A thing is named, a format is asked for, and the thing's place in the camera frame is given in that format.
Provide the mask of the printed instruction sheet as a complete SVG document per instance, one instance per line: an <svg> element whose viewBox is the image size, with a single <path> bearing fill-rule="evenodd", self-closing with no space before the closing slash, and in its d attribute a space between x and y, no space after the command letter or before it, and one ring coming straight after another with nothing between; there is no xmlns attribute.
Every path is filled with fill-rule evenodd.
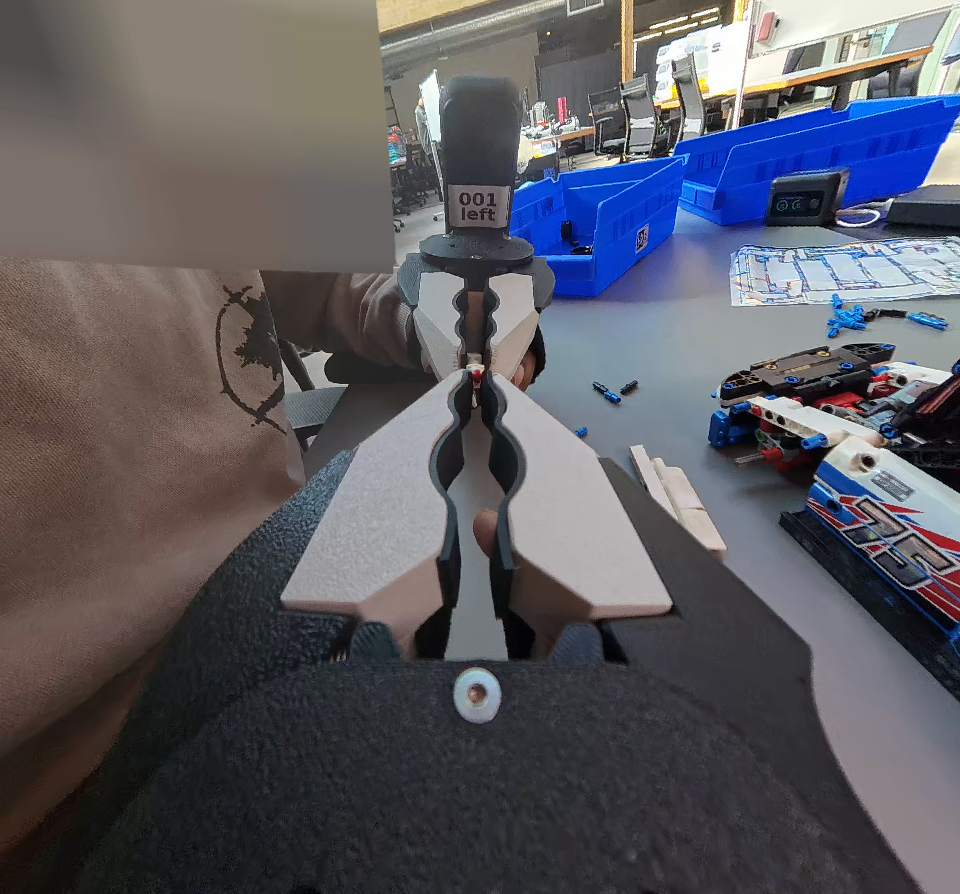
<svg viewBox="0 0 960 894"><path fill-rule="evenodd" d="M801 248L745 246L730 259L733 307L887 302L959 295L959 238Z"/></svg>

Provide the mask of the long white brick beam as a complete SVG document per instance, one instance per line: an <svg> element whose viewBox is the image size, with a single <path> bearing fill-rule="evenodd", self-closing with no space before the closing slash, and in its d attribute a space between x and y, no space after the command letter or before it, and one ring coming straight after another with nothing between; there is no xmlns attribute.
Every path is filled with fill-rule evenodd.
<svg viewBox="0 0 960 894"><path fill-rule="evenodd" d="M647 492L715 558L726 560L727 545L689 478L678 467L652 458L643 445L630 447L630 460Z"/></svg>

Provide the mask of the blue white red toy car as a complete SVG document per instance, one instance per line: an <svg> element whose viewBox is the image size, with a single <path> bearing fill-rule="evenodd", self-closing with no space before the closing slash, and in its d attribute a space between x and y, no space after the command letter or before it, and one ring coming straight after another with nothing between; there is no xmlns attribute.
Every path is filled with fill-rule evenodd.
<svg viewBox="0 0 960 894"><path fill-rule="evenodd" d="M708 442L738 466L812 468L779 524L959 697L959 372L896 347L819 346L721 379Z"/></svg>

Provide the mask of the blue storage bin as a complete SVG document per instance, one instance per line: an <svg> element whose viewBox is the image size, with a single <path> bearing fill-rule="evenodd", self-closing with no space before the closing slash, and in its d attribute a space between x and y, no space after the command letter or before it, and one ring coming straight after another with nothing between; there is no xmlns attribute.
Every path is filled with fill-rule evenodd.
<svg viewBox="0 0 960 894"><path fill-rule="evenodd" d="M959 96L857 101L682 142L679 208L721 226L762 220L773 180L847 169L847 203L920 187L958 121Z"/></svg>
<svg viewBox="0 0 960 894"><path fill-rule="evenodd" d="M600 295L675 228L687 160L648 159L527 182L512 199L510 233L545 258L555 293ZM593 256L570 255L593 245Z"/></svg>

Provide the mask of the black office chair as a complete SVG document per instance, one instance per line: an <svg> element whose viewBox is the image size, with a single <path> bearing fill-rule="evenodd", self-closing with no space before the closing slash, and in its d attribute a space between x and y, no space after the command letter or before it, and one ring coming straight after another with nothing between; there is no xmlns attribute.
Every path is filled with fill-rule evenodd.
<svg viewBox="0 0 960 894"><path fill-rule="evenodd" d="M279 342L284 368L300 387L298 392L287 393L284 405L302 453L307 452L309 442L327 423L349 385L427 384L430 381L423 371L384 367L354 353L339 352L332 354L326 364L332 371L328 376L333 386L317 388L300 351L288 341Z"/></svg>

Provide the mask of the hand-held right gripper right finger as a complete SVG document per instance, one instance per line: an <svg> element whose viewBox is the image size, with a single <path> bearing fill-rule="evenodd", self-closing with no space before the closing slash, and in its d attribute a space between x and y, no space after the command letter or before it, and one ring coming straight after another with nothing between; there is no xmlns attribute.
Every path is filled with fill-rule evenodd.
<svg viewBox="0 0 960 894"><path fill-rule="evenodd" d="M503 499L490 551L511 655L563 629L660 616L671 596L596 453L503 375L484 375L488 467Z"/></svg>

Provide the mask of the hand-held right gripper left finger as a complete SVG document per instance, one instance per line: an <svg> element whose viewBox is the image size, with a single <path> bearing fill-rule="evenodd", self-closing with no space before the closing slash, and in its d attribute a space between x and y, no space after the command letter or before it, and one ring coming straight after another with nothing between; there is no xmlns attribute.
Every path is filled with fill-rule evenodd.
<svg viewBox="0 0 960 894"><path fill-rule="evenodd" d="M283 589L290 612L385 625L406 657L442 660L461 584L457 508L466 375L360 444Z"/></svg>

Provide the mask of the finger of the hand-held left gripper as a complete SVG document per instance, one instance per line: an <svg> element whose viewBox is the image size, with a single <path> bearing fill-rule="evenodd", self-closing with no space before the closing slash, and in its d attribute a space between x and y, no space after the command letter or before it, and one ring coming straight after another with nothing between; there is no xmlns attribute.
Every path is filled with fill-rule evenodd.
<svg viewBox="0 0 960 894"><path fill-rule="evenodd" d="M422 355L437 378L462 371L466 363L466 288L464 278L449 273L424 273L419 279L414 329Z"/></svg>
<svg viewBox="0 0 960 894"><path fill-rule="evenodd" d="M513 378L539 326L534 278L504 274L489 279L484 296L486 312L485 364L505 378Z"/></svg>

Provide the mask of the person's left forearm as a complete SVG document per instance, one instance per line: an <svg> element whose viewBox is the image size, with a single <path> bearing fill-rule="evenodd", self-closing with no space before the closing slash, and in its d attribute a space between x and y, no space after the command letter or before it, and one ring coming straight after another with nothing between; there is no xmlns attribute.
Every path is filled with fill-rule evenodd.
<svg viewBox="0 0 960 894"><path fill-rule="evenodd" d="M279 339L382 367L416 367L413 310L396 274L261 271L260 277Z"/></svg>

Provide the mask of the black device with screen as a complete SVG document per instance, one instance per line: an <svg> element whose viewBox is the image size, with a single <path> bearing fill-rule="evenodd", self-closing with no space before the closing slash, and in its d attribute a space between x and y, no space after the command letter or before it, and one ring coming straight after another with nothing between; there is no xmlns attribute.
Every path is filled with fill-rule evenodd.
<svg viewBox="0 0 960 894"><path fill-rule="evenodd" d="M774 178L764 214L768 227L834 223L845 199L850 169L836 167Z"/></svg>

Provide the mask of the flat black box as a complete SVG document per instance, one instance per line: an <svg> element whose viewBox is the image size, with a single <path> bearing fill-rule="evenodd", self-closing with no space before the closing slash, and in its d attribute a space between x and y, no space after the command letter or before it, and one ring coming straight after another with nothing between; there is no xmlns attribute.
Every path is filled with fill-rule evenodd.
<svg viewBox="0 0 960 894"><path fill-rule="evenodd" d="M959 185L929 184L894 198L887 226L958 231Z"/></svg>

